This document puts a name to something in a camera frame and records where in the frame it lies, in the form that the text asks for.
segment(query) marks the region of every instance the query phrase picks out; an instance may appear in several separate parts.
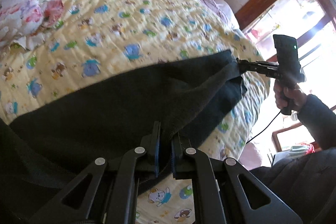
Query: yellow bedsheet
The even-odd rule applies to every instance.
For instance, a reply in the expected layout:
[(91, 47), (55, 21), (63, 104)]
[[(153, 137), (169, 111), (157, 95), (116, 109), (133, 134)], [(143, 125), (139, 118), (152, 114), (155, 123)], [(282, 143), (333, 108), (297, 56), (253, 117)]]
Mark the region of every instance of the yellow bedsheet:
[[(261, 60), (251, 43), (231, 32), (198, 0), (63, 0), (65, 13), (51, 38), (26, 52), (13, 46), (1, 61), (0, 118), (9, 124), (70, 92), (113, 75), (230, 49)], [(268, 79), (246, 73), (246, 96), (201, 149), (238, 158), (269, 91)], [(138, 199), (138, 223), (194, 221), (189, 181), (168, 177)]]

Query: silver screw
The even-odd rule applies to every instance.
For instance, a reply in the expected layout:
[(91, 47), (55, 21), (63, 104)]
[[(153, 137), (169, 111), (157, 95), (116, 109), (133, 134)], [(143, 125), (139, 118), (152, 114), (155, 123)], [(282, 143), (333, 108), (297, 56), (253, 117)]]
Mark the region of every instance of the silver screw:
[(104, 158), (97, 158), (94, 162), (97, 165), (103, 165), (105, 163), (105, 159)]
[(189, 155), (194, 155), (194, 154), (196, 154), (196, 149), (195, 149), (195, 148), (192, 148), (192, 147), (187, 148), (185, 151), (186, 151), (186, 153), (189, 154)]
[(227, 158), (227, 159), (225, 160), (225, 163), (226, 163), (227, 165), (233, 166), (233, 165), (236, 164), (236, 160), (233, 159), (233, 158)]
[(134, 152), (137, 154), (142, 154), (146, 151), (146, 149), (144, 149), (142, 146), (139, 146), (137, 148), (134, 149)]

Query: black cloth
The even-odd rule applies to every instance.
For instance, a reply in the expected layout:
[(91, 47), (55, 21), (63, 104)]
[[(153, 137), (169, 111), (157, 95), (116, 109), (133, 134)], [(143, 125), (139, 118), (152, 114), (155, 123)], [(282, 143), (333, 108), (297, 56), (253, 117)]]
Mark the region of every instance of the black cloth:
[(171, 172), (171, 137), (200, 146), (246, 92), (230, 51), (132, 70), (0, 123), (0, 202), (29, 218), (98, 157), (113, 159), (162, 127), (161, 173)]
[(308, 95), (298, 118), (323, 151), (296, 160), (282, 159), (271, 168), (260, 167), (251, 173), (304, 223), (336, 223), (336, 115), (316, 96)]

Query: black cable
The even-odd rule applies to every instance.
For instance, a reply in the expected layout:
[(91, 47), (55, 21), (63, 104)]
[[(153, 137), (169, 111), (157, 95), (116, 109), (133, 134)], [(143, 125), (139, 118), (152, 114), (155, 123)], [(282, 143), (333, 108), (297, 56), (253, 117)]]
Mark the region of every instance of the black cable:
[(263, 133), (270, 126), (270, 124), (275, 120), (275, 118), (279, 116), (280, 113), (281, 113), (281, 111), (279, 111), (279, 113), (273, 118), (273, 120), (268, 124), (268, 126), (266, 126), (263, 129), (263, 131), (261, 131), (260, 133), (258, 133), (257, 135), (255, 135), (251, 140), (253, 140), (255, 137), (258, 137), (261, 133)]

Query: floral blanket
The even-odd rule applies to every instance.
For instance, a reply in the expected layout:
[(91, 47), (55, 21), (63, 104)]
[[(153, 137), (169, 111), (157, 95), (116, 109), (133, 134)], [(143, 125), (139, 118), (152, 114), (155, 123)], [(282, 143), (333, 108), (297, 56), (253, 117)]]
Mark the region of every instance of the floral blanket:
[(33, 50), (45, 42), (63, 12), (62, 0), (0, 0), (0, 52), (11, 44)]
[[(199, 0), (62, 0), (64, 13), (45, 44), (26, 52), (12, 47), (0, 62), (0, 117), (9, 124), (61, 96), (138, 67), (230, 49), (262, 60)], [(268, 79), (243, 75), (248, 91), (200, 147), (209, 156), (239, 158)], [(139, 196), (137, 223), (194, 222), (190, 181), (172, 176)]]

